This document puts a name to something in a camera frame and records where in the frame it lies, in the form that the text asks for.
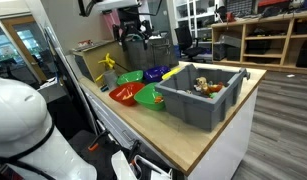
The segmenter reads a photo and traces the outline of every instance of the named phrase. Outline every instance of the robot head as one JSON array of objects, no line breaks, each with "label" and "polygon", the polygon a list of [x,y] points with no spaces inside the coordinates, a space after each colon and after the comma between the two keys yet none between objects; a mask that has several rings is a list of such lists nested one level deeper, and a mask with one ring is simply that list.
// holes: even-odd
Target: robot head
[{"label": "robot head", "polygon": [[47,116],[42,95],[29,85],[0,78],[0,142],[14,141],[42,126]]}]

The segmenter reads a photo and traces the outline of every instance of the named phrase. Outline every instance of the black chair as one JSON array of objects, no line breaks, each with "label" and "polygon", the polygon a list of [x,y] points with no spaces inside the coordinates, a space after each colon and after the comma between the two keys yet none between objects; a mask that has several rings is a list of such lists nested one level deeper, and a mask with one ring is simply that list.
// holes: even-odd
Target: black chair
[{"label": "black chair", "polygon": [[196,46],[191,48],[193,40],[188,26],[176,28],[175,33],[179,44],[180,53],[187,55],[191,61],[193,61],[193,57],[206,51],[206,48],[198,47],[198,38],[194,38],[196,40]]}]

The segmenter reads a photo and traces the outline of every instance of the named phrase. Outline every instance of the green bowl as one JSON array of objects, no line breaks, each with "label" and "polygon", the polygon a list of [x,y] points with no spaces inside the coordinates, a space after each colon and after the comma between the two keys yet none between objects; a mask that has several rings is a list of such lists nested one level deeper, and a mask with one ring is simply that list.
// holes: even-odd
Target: green bowl
[{"label": "green bowl", "polygon": [[118,79],[117,79],[117,84],[122,85],[127,82],[142,82],[143,79],[143,71],[132,71],[129,73],[122,74]]},{"label": "green bowl", "polygon": [[142,106],[151,110],[161,110],[165,107],[164,101],[155,103],[154,100],[157,96],[162,96],[161,93],[155,91],[155,84],[150,83],[137,92],[134,96],[135,101],[137,101]]}]

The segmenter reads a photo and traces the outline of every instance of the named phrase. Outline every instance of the white cabinet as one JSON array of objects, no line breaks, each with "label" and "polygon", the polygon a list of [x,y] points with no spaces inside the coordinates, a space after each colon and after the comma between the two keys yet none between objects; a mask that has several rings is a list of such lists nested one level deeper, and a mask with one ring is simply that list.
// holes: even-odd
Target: white cabinet
[{"label": "white cabinet", "polygon": [[214,11],[220,6],[224,6],[224,0],[173,0],[175,28],[189,26],[193,38],[201,38],[201,44],[210,43],[209,25],[217,21]]}]

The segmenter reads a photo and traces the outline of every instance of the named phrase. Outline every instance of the red bowl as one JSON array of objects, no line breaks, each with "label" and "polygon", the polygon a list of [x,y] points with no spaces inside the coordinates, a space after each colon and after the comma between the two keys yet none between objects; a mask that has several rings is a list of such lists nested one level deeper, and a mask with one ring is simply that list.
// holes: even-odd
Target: red bowl
[{"label": "red bowl", "polygon": [[109,96],[125,106],[132,106],[136,103],[134,95],[144,86],[145,84],[143,83],[128,82],[111,91]]}]

